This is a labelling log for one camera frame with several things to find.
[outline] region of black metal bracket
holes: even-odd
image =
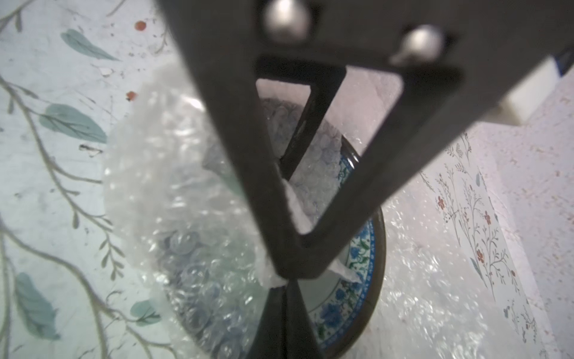
[[[308,0],[315,23],[310,39],[298,46],[265,38],[260,28],[265,1],[159,3],[273,264],[291,283],[321,274],[377,206],[545,56],[574,40],[572,0]],[[391,65],[405,31],[422,24],[448,35],[442,57],[426,66]],[[347,65],[395,72],[404,91],[316,227],[301,236],[291,223],[281,176],[288,178],[296,168]],[[316,85],[281,159],[281,173],[255,87],[257,78],[267,76]],[[261,322],[268,332],[258,334],[269,340],[254,346],[253,357],[284,358],[298,350],[288,339],[285,318],[292,317],[290,308],[300,306],[285,306],[281,290],[294,289],[270,291],[267,304],[274,310],[266,309]],[[272,320],[279,316],[281,325]],[[274,343],[282,343],[281,352],[267,348]],[[296,344],[309,348],[308,357],[318,356],[310,341]]]

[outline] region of leaf print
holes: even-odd
[[[478,268],[478,264],[476,263],[476,261],[473,258],[470,258],[470,260],[472,261],[472,265],[474,266],[474,269],[476,269],[478,275],[482,279],[482,273],[480,272],[480,268]]]
[[[359,241],[359,245],[360,245],[363,249],[366,249],[366,250],[369,249],[369,245],[366,244],[366,243],[365,243],[364,241],[362,241],[362,240]]]
[[[106,143],[106,133],[89,116],[68,105],[53,103],[40,115],[40,125],[80,140]]]
[[[72,228],[77,229],[79,226],[80,226],[80,218],[78,218],[77,212],[74,212],[72,218]]]
[[[16,13],[16,21],[15,21],[16,31],[22,32],[22,13],[18,11]]]
[[[68,46],[81,54],[95,57],[96,59],[119,61],[114,56],[111,56],[109,53],[105,52],[99,47],[92,45],[92,43],[85,36],[76,30],[68,29],[68,31],[62,32],[60,37],[66,44],[68,44]]]
[[[110,256],[110,252],[107,252],[106,255],[102,258],[102,263],[101,263],[102,268],[106,267],[107,260],[108,260],[109,256]]]
[[[325,339],[325,326],[322,324],[317,325],[317,336],[319,336],[320,340]]]
[[[60,339],[55,328],[56,311],[26,273],[16,276],[15,296],[18,314],[31,335],[41,339]]]
[[[161,320],[160,315],[156,313],[149,300],[134,303],[131,306],[130,314],[138,318],[135,324],[140,327],[151,325]]]
[[[14,99],[11,97],[8,100],[8,115],[11,115],[14,113]]]
[[[460,158],[463,158],[464,154],[463,154],[463,151],[460,149],[459,143],[456,144],[456,153],[457,153],[457,155],[459,155]]]

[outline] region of ceramic plate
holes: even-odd
[[[351,145],[343,139],[339,163],[342,184],[358,163]],[[385,268],[385,228],[379,210],[339,255],[363,283],[349,283],[326,272],[299,285],[315,336],[327,357],[342,355],[366,327],[377,303]]]

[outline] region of metal bolt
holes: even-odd
[[[311,31],[311,10],[302,0],[271,0],[263,8],[263,29],[273,41],[299,44]]]
[[[402,38],[401,47],[389,61],[395,66],[430,63],[439,58],[444,43],[441,30],[432,25],[421,25]]]

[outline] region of floral wallpaper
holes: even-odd
[[[467,133],[419,172],[476,274],[535,358],[548,357]]]
[[[174,358],[100,181],[107,133],[176,59],[155,4],[5,0],[0,53],[0,356]],[[501,315],[544,358],[467,137],[420,175]]]

